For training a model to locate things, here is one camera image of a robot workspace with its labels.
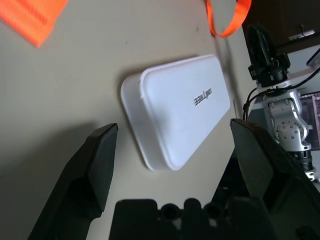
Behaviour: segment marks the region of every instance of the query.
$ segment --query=black cable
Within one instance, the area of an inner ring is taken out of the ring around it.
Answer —
[[[250,97],[254,93],[255,90],[257,90],[257,88],[252,89],[252,91],[249,93],[249,95],[246,99],[246,102],[250,101]],[[248,112],[247,111],[243,111],[242,119],[248,121]]]
[[[302,82],[298,83],[297,85],[294,86],[287,86],[287,87],[282,87],[282,88],[275,88],[275,89],[268,89],[262,92],[259,92],[258,94],[256,94],[255,96],[253,96],[250,99],[251,94],[257,89],[253,89],[246,100],[246,103],[243,105],[243,115],[242,115],[242,119],[248,121],[248,112],[249,112],[249,107],[251,102],[256,99],[259,96],[268,94],[268,93],[277,93],[277,92],[285,92],[291,89],[296,89],[299,88],[300,86],[302,86],[303,84],[305,84],[306,82],[308,82],[309,80],[311,80],[314,76],[316,76],[318,73],[320,72],[320,67],[318,67],[310,76],[308,76],[305,80],[303,80]]]

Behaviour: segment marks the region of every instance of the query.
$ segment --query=beige table surface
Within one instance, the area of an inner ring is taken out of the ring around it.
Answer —
[[[214,0],[216,28],[235,0]],[[151,172],[138,153],[119,98],[122,81],[147,67],[214,53],[231,108],[177,172]],[[183,206],[209,202],[233,151],[231,118],[255,87],[242,29],[214,39],[203,0],[69,0],[52,34],[35,48],[0,22],[0,233],[25,240],[62,169],[94,129],[118,123],[106,208],[88,240],[109,237],[122,199]]]

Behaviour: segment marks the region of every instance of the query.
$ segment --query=orange fabric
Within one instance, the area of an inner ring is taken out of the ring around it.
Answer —
[[[238,0],[235,5],[234,15],[229,24],[229,26],[225,29],[225,31],[221,34],[218,34],[215,29],[214,23],[214,12],[211,4],[211,0],[205,0],[206,4],[206,13],[208,16],[208,23],[210,27],[210,31],[212,35],[219,36],[221,38],[229,37],[233,34],[238,28],[241,27],[242,23],[247,17],[251,6],[251,0]]]
[[[28,39],[40,45],[51,33],[68,0],[0,0],[0,18]]]

